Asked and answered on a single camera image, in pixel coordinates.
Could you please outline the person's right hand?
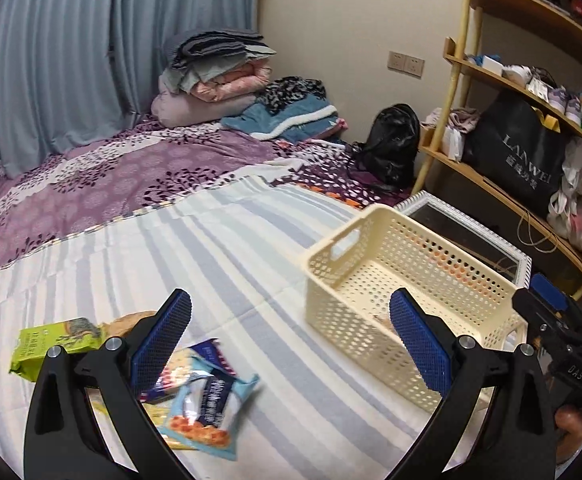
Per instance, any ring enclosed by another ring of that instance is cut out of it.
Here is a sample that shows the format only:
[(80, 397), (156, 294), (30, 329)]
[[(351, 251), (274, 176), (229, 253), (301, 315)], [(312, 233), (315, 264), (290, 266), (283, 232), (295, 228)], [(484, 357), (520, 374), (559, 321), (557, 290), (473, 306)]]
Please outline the person's right hand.
[(561, 465), (582, 447), (582, 408), (562, 405), (554, 415), (554, 422), (562, 432), (556, 446), (556, 463)]

